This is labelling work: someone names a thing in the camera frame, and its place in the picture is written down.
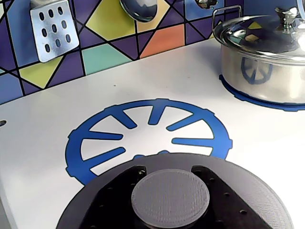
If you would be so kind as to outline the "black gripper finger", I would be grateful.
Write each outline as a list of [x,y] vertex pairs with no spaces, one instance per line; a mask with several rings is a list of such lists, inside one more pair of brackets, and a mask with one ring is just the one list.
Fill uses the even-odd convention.
[[208,209],[192,229],[262,229],[264,221],[212,170],[193,166],[192,173],[208,187]]
[[132,208],[135,185],[147,175],[146,167],[133,166],[103,187],[90,211],[91,229],[146,229]]

